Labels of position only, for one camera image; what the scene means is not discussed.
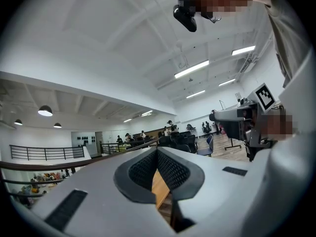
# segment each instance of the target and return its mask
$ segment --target table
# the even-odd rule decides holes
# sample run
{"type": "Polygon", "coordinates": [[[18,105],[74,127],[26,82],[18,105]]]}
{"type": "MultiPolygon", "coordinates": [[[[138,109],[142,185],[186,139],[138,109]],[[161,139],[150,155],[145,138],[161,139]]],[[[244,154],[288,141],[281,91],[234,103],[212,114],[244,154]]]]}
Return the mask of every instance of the table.
{"type": "Polygon", "coordinates": [[[156,195],[156,208],[158,209],[169,194],[169,188],[158,171],[154,175],[152,193],[156,195]]]}

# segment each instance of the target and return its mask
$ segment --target black vent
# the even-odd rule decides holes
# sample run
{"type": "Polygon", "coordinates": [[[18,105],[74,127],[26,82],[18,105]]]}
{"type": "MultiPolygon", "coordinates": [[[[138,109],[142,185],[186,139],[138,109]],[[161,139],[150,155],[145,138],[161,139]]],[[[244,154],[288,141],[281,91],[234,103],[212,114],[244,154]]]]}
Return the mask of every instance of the black vent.
{"type": "Polygon", "coordinates": [[[245,176],[247,173],[247,170],[239,169],[239,168],[232,168],[232,167],[225,167],[223,168],[223,171],[239,175],[239,176],[245,176]]]}
{"type": "Polygon", "coordinates": [[[45,222],[55,229],[63,231],[87,195],[88,193],[84,191],[72,191],[45,222]]]}
{"type": "Polygon", "coordinates": [[[156,152],[150,153],[145,158],[132,165],[128,171],[129,178],[139,186],[151,191],[153,176],[157,169],[156,152]]]}
{"type": "Polygon", "coordinates": [[[158,171],[170,191],[181,186],[190,176],[187,167],[161,152],[158,152],[158,171]]]}

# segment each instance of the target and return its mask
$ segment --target fluorescent light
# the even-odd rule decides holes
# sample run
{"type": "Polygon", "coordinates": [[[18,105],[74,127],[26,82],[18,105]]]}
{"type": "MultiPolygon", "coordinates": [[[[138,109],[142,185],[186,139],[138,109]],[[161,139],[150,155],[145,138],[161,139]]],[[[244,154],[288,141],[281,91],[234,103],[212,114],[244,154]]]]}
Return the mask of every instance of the fluorescent light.
{"type": "Polygon", "coordinates": [[[151,113],[151,112],[153,112],[153,111],[149,111],[149,112],[143,113],[142,116],[143,116],[143,115],[146,115],[146,114],[148,114],[148,113],[151,113]]]}
{"type": "Polygon", "coordinates": [[[184,76],[184,75],[186,75],[188,73],[191,73],[191,72],[193,72],[193,71],[195,71],[197,69],[203,68],[203,67],[207,66],[208,64],[209,64],[209,60],[204,61],[204,62],[202,62],[200,64],[197,64],[197,65],[195,65],[193,67],[190,67],[190,68],[188,68],[188,69],[186,69],[184,71],[181,71],[181,72],[175,74],[174,77],[176,77],[176,79],[178,79],[179,77],[182,77],[182,76],[184,76]]]}
{"type": "Polygon", "coordinates": [[[202,90],[202,91],[200,91],[200,92],[198,92],[198,93],[195,93],[195,94],[193,94],[193,95],[191,95],[191,96],[187,96],[187,98],[194,97],[194,96],[199,95],[199,94],[202,94],[202,93],[204,93],[204,92],[205,92],[205,90],[202,90]]]}
{"type": "Polygon", "coordinates": [[[233,82],[233,81],[235,81],[235,80],[236,80],[236,79],[232,79],[232,80],[223,82],[223,83],[219,84],[218,86],[222,86],[222,85],[228,84],[228,83],[233,82]]]}
{"type": "Polygon", "coordinates": [[[237,55],[237,54],[240,54],[240,53],[245,53],[245,52],[249,52],[249,51],[252,51],[255,49],[255,45],[253,46],[250,46],[250,47],[245,47],[245,48],[242,48],[242,49],[237,49],[237,50],[234,50],[232,52],[232,55],[237,55]]]}

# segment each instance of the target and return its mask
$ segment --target person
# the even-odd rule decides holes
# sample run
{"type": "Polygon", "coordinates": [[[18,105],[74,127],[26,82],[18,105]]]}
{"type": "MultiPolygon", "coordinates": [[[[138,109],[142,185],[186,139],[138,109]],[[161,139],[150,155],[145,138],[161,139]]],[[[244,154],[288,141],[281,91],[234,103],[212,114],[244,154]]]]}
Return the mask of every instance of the person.
{"type": "MultiPolygon", "coordinates": [[[[234,12],[237,7],[246,7],[250,1],[256,1],[265,5],[266,12],[271,22],[275,37],[276,57],[280,69],[284,75],[283,88],[299,70],[300,65],[307,57],[312,44],[306,33],[301,20],[286,0],[189,0],[190,5],[195,7],[196,12],[234,12]]],[[[282,127],[289,127],[291,121],[286,118],[279,118],[276,122],[276,116],[270,111],[267,113],[267,120],[263,126],[270,135],[281,134],[282,127]]],[[[286,129],[286,134],[292,134],[292,129],[286,129]]]]}
{"type": "Polygon", "coordinates": [[[120,138],[119,135],[118,135],[117,143],[123,143],[123,140],[122,140],[122,138],[120,138]]]}
{"type": "Polygon", "coordinates": [[[177,125],[173,124],[171,120],[169,120],[167,124],[171,125],[171,132],[170,133],[178,132],[177,125]]]}
{"type": "Polygon", "coordinates": [[[164,129],[163,129],[163,134],[165,135],[165,136],[169,136],[169,130],[168,130],[168,128],[165,126],[164,127],[164,129]]]}
{"type": "Polygon", "coordinates": [[[126,142],[131,142],[131,141],[135,141],[133,138],[133,135],[130,135],[129,133],[126,134],[126,142]]]}
{"type": "Polygon", "coordinates": [[[142,133],[140,134],[140,137],[142,137],[143,139],[146,138],[146,134],[144,133],[144,131],[142,131],[142,133]]]}

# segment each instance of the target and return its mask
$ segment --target wooden handrail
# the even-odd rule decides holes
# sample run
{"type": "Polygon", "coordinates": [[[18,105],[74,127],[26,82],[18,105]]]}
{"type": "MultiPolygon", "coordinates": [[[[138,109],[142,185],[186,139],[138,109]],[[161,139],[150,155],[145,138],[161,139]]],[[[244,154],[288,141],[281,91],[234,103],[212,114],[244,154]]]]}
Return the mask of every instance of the wooden handrail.
{"type": "Polygon", "coordinates": [[[147,142],[151,142],[151,141],[154,141],[154,140],[156,140],[156,139],[135,140],[135,141],[130,141],[130,142],[102,143],[102,145],[117,145],[117,144],[119,144],[120,147],[122,147],[121,146],[122,144],[136,144],[136,143],[141,143],[141,142],[147,143],[147,142]]]}
{"type": "Polygon", "coordinates": [[[9,183],[9,184],[54,184],[54,183],[60,183],[64,181],[65,179],[59,179],[59,180],[53,180],[53,181],[44,181],[44,182],[21,182],[21,181],[12,181],[12,180],[6,180],[2,179],[1,181],[4,183],[9,183]]]}
{"type": "Polygon", "coordinates": [[[17,164],[17,163],[10,163],[10,162],[5,162],[5,161],[0,161],[0,168],[4,169],[11,169],[11,170],[21,170],[21,171],[49,171],[49,170],[59,170],[59,169],[66,169],[66,168],[75,168],[75,167],[82,167],[89,165],[91,163],[100,161],[100,160],[105,160],[111,157],[115,157],[118,155],[126,154],[134,150],[141,149],[145,146],[149,146],[150,144],[157,142],[159,139],[154,139],[150,142],[147,142],[145,144],[142,144],[140,146],[128,149],[124,152],[121,153],[116,153],[112,154],[109,156],[105,157],[100,157],[100,158],[94,158],[90,160],[81,160],[81,161],[75,161],[75,162],[68,162],[68,163],[61,163],[61,164],[53,164],[53,165],[37,165],[37,164],[17,164]]]}

